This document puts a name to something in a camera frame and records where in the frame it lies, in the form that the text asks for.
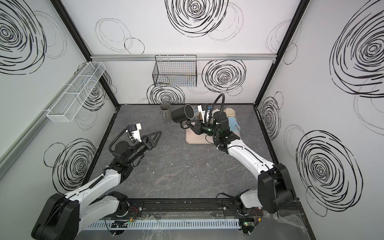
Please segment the grey mug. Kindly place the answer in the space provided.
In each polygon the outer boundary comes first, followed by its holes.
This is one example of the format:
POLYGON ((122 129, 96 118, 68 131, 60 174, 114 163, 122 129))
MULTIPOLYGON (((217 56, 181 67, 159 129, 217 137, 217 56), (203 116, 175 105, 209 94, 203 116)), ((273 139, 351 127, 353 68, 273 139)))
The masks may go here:
POLYGON ((162 118, 163 120, 171 120, 172 119, 172 110, 171 110, 171 104, 170 103, 162 103, 160 105, 161 111, 162 111, 162 118))

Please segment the black mug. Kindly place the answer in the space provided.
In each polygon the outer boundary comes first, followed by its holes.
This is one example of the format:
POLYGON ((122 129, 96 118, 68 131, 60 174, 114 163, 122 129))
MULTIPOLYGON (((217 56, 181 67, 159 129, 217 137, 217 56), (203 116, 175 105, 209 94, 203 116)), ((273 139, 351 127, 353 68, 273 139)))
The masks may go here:
POLYGON ((171 117, 175 123, 190 121, 195 117, 194 108, 189 104, 178 107, 172 110, 171 117))

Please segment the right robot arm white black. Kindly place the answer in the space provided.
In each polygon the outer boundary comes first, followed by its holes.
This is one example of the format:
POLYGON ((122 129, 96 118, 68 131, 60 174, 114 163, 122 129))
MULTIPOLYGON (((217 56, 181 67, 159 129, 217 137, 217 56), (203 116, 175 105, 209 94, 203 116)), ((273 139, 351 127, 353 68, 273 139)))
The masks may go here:
POLYGON ((204 120, 186 121, 196 135, 212 137, 217 150, 225 152, 242 163, 256 178, 257 188, 247 190, 236 196, 240 206, 245 209, 263 208, 270 214, 293 202, 297 196, 288 169, 283 164, 274 164, 251 150, 240 136, 234 133, 226 116, 219 120, 214 114, 213 123, 204 120))

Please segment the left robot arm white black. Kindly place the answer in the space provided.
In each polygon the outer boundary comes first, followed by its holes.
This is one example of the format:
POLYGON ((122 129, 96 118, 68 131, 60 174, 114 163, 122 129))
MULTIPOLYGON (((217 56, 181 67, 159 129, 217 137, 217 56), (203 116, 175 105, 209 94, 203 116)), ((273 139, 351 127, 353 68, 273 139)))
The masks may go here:
POLYGON ((137 213, 128 197, 111 189, 123 183, 145 156, 154 149, 161 131, 141 135, 141 124, 126 126, 110 143, 114 157, 94 180, 66 194, 54 194, 46 202, 31 236, 35 240, 73 240, 94 222, 109 216, 137 213))

